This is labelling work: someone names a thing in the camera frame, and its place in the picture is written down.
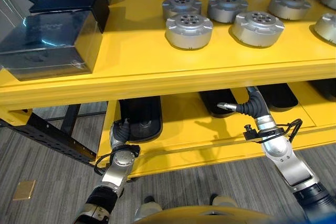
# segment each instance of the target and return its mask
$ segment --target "gray carpet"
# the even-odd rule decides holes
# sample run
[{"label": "gray carpet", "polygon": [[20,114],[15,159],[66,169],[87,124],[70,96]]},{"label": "gray carpet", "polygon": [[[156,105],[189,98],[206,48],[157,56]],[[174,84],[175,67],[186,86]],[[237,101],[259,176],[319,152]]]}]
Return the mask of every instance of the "gray carpet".
[{"label": "gray carpet", "polygon": [[[103,119],[104,115],[78,118],[73,137],[96,150]],[[61,122],[52,124],[60,127]],[[334,195],[336,145],[299,153]],[[99,180],[92,168],[6,128],[0,129],[0,167],[0,223],[6,224],[71,223]],[[32,199],[12,201],[18,182],[31,179],[37,180]],[[303,219],[302,210],[271,162],[255,158],[141,177],[126,185],[110,223],[131,223],[148,195],[163,208],[172,208],[208,204],[212,193],[231,196],[243,208]]]}]

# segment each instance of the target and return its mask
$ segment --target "lower shelf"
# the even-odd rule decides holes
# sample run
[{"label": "lower shelf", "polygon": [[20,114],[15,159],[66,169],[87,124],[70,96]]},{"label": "lower shelf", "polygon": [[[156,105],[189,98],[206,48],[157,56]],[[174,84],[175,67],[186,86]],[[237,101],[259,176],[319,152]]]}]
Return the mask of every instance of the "lower shelf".
[{"label": "lower shelf", "polygon": [[[299,105],[286,112],[272,112],[277,123],[303,120],[293,142],[294,149],[335,143],[336,104],[321,97],[307,82],[289,84]],[[237,102],[248,99],[245,88],[232,89]],[[167,172],[181,168],[216,164],[244,158],[263,156],[261,146],[246,142],[244,125],[254,125],[252,118],[233,114],[213,118],[207,112],[198,93],[161,96],[163,131],[159,138],[142,143],[130,177]],[[113,121],[120,118],[117,101],[110,101],[104,121],[97,159],[111,152],[109,131]],[[100,166],[105,166],[104,159]]]}]

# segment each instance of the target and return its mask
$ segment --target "yellow shelf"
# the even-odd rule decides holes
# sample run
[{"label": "yellow shelf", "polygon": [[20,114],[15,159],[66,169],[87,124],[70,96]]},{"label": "yellow shelf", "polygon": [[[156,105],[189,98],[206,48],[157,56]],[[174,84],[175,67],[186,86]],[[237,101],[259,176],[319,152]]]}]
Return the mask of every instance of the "yellow shelf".
[{"label": "yellow shelf", "polygon": [[[321,97],[307,82],[289,85],[299,105],[272,115],[277,123],[303,120],[294,149],[335,143],[336,103]],[[232,92],[239,103],[248,99],[244,88]],[[198,93],[164,95],[161,103],[163,131],[159,138],[140,144],[141,155],[131,177],[264,155],[259,144],[246,142],[243,137],[244,125],[255,125],[252,118],[237,113],[223,119],[212,118]],[[109,102],[97,159],[111,152],[110,126],[119,116],[118,104]]]},{"label": "yellow shelf", "polygon": [[[171,47],[164,37],[163,0],[113,0],[92,74],[20,82],[0,71],[4,111],[41,106],[177,94],[249,85],[336,77],[336,47],[310,31],[331,9],[308,0],[304,20],[284,21],[279,40],[264,49],[236,42],[230,25],[214,23],[210,43],[194,51]],[[206,12],[207,0],[203,3]],[[270,0],[248,0],[266,10]]]}]

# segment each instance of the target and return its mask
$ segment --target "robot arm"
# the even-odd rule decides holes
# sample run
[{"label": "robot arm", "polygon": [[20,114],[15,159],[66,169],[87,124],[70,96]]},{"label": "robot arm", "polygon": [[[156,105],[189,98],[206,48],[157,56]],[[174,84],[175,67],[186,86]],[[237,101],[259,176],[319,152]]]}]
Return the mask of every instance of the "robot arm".
[{"label": "robot arm", "polygon": [[107,224],[110,214],[121,196],[128,175],[132,172],[134,160],[138,157],[138,145],[126,145],[129,124],[115,122],[112,125],[110,141],[112,153],[110,166],[101,182],[94,188],[74,224]]},{"label": "robot arm", "polygon": [[326,214],[335,214],[336,204],[328,191],[311,168],[293,152],[290,139],[295,136],[302,121],[295,120],[298,127],[294,129],[290,139],[287,139],[285,133],[288,130],[284,131],[275,123],[259,90],[256,87],[248,87],[247,91],[248,102],[244,104],[219,103],[217,106],[250,115],[255,119],[259,132],[251,129],[250,125],[246,125],[245,138],[247,140],[261,139],[258,143],[261,143],[262,150],[275,164],[310,221],[315,221]]}]

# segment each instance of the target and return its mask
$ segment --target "black tray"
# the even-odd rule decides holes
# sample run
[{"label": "black tray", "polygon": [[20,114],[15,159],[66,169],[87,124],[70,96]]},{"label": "black tray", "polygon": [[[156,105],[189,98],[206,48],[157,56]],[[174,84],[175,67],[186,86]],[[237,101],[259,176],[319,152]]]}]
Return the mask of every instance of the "black tray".
[{"label": "black tray", "polygon": [[324,98],[331,102],[336,101],[336,78],[309,82]]},{"label": "black tray", "polygon": [[202,98],[202,101],[206,109],[208,110],[210,115],[213,116],[214,118],[224,118],[233,113],[232,111],[224,110],[217,107],[218,103],[220,102],[237,103],[230,89],[201,91],[199,92],[199,94]]},{"label": "black tray", "polygon": [[286,83],[258,86],[258,89],[270,110],[287,111],[299,103]]},{"label": "black tray", "polygon": [[119,100],[122,121],[129,119],[129,142],[140,143],[157,138],[162,132],[160,97]]}]

